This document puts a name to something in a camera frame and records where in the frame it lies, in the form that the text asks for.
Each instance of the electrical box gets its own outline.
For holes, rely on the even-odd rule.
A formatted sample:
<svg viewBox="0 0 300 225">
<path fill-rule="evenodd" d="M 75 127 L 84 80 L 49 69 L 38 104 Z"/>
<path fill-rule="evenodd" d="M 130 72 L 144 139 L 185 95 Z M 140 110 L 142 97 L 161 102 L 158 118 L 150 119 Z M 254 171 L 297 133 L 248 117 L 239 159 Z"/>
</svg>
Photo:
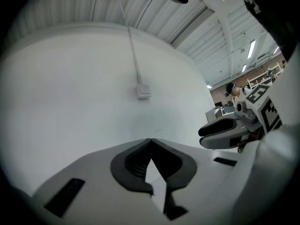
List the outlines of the electrical box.
<svg viewBox="0 0 300 225">
<path fill-rule="evenodd" d="M 139 84 L 136 87 L 136 95 L 139 100 L 148 99 L 151 97 L 150 86 Z"/>
</svg>

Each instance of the ceiling light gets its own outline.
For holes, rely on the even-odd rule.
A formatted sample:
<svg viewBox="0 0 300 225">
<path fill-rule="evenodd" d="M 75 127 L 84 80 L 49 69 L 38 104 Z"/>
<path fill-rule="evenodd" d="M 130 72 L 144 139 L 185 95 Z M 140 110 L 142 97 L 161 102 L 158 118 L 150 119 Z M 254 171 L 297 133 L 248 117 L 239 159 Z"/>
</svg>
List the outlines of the ceiling light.
<svg viewBox="0 0 300 225">
<path fill-rule="evenodd" d="M 252 53 L 253 53 L 254 46 L 255 46 L 255 40 L 253 40 L 253 41 L 251 42 L 251 44 L 250 44 L 250 50 L 249 50 L 249 54 L 248 54 L 247 59 L 251 57 L 251 55 L 252 55 Z"/>
<path fill-rule="evenodd" d="M 273 54 L 275 54 L 275 53 L 277 52 L 278 48 L 279 48 L 279 47 L 277 46 L 277 48 L 275 49 L 275 51 L 274 51 L 274 53 L 273 53 Z"/>
<path fill-rule="evenodd" d="M 247 64 L 245 64 L 245 65 L 243 66 L 242 73 L 245 71 L 245 69 L 246 69 L 246 66 L 247 66 Z"/>
</svg>

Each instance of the white wall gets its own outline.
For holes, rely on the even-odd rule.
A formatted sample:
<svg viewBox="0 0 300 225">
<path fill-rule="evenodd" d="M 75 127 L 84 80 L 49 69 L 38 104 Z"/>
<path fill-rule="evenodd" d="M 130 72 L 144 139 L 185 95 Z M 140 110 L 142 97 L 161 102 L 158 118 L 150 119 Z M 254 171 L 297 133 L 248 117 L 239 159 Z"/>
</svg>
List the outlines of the white wall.
<svg viewBox="0 0 300 225">
<path fill-rule="evenodd" d="M 142 138 L 200 147 L 214 107 L 192 60 L 133 30 L 142 79 L 139 101 L 130 41 L 115 24 L 64 25 L 15 45 L 1 64 L 1 162 L 29 195 L 79 157 Z"/>
</svg>

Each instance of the person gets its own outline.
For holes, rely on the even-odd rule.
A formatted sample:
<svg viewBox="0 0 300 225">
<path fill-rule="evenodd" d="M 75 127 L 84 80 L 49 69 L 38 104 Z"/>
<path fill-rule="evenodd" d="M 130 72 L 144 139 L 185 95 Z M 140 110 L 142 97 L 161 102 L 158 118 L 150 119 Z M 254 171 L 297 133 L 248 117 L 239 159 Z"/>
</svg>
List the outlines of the person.
<svg viewBox="0 0 300 225">
<path fill-rule="evenodd" d="M 271 78 L 272 83 L 274 83 L 274 81 L 278 78 L 278 76 L 275 75 L 272 70 L 268 70 L 267 77 Z"/>
<path fill-rule="evenodd" d="M 232 102 L 234 107 L 236 107 L 238 101 L 244 101 L 246 97 L 251 93 L 251 90 L 247 86 L 244 88 L 239 88 L 232 82 L 226 84 L 225 91 L 225 93 L 231 94 L 233 96 Z"/>
</svg>

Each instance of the white cable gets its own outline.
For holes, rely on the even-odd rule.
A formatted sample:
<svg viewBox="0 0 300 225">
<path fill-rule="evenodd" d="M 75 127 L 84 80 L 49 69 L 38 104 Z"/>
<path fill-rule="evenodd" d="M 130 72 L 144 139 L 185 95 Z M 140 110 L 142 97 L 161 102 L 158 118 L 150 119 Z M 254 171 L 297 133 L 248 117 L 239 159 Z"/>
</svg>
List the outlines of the white cable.
<svg viewBox="0 0 300 225">
<path fill-rule="evenodd" d="M 122 3 L 121 3 L 121 0 L 120 0 L 120 7 L 121 7 L 122 14 L 123 14 L 123 17 L 124 17 L 124 19 L 125 19 L 126 26 L 127 26 L 128 33 L 129 33 L 129 38 L 130 38 L 130 44 L 131 44 L 132 55 L 133 55 L 133 59 L 134 59 L 134 61 L 135 61 L 135 69 L 136 69 L 137 81 L 138 81 L 139 84 L 143 84 L 143 83 L 142 83 L 142 77 L 141 77 L 140 68 L 139 68 L 139 65 L 138 65 L 138 63 L 137 63 L 137 58 L 136 58 L 136 54 L 135 54 L 135 46 L 134 46 L 134 44 L 133 44 L 133 40 L 132 40 L 132 36 L 131 36 L 130 27 L 128 26 L 128 22 L 127 22 L 127 19 L 126 19 L 124 10 L 123 10 L 123 6 L 122 6 Z"/>
</svg>

